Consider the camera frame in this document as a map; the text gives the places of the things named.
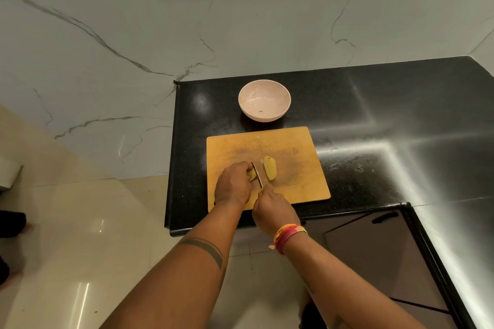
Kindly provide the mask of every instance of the hand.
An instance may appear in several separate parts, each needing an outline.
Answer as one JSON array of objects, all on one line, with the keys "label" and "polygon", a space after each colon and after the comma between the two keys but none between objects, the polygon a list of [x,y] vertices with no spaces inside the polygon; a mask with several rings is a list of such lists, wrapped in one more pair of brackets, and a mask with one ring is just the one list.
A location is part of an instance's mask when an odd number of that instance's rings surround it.
[{"label": "hand", "polygon": [[246,161],[236,163],[225,168],[216,183],[214,202],[235,203],[244,207],[250,199],[250,182],[247,171],[252,169],[252,164]]},{"label": "hand", "polygon": [[274,237],[283,225],[300,225],[300,219],[292,205],[283,194],[277,194],[273,190],[271,184],[264,186],[262,193],[259,192],[252,210],[255,224],[270,237]]}]

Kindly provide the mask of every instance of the ceramic bowl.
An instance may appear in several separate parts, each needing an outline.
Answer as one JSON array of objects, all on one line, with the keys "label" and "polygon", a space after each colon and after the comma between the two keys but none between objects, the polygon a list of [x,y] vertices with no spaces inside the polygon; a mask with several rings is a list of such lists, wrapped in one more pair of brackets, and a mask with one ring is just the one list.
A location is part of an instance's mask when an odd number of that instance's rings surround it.
[{"label": "ceramic bowl", "polygon": [[252,120],[262,123],[278,120],[287,113],[292,97],[287,88],[271,80],[246,84],[239,93],[239,105]]}]

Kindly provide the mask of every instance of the forearm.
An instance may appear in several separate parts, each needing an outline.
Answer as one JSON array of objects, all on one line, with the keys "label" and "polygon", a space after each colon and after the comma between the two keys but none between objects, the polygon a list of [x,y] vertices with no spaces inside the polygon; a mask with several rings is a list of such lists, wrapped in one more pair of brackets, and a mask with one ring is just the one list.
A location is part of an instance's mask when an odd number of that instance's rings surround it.
[{"label": "forearm", "polygon": [[216,206],[127,295],[102,329],[205,327],[242,208]]},{"label": "forearm", "polygon": [[337,314],[353,329],[425,329],[305,233],[292,236],[283,252],[304,279],[328,326]]}]

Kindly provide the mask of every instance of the cabinet handle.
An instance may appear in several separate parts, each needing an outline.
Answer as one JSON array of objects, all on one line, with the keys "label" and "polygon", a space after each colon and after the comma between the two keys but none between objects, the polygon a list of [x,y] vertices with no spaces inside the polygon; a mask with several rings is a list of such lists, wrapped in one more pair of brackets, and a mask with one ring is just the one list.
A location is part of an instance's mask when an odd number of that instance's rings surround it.
[{"label": "cabinet handle", "polygon": [[398,217],[398,216],[399,216],[399,214],[397,212],[390,212],[390,213],[384,214],[382,216],[376,217],[374,220],[372,220],[372,223],[373,224],[380,224],[384,220],[387,220],[387,219],[392,218],[392,217]]}]

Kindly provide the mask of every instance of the peeled potato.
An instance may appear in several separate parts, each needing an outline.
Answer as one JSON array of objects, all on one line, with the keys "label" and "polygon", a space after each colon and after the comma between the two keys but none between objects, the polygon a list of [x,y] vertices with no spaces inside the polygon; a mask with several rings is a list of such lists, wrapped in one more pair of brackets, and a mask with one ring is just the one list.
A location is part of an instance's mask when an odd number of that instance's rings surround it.
[{"label": "peeled potato", "polygon": [[249,182],[252,182],[255,180],[255,170],[254,169],[251,169],[251,170],[248,170],[247,171],[247,176],[249,176]]},{"label": "peeled potato", "polygon": [[272,181],[276,178],[276,160],[271,156],[264,156],[264,169],[269,178]]}]

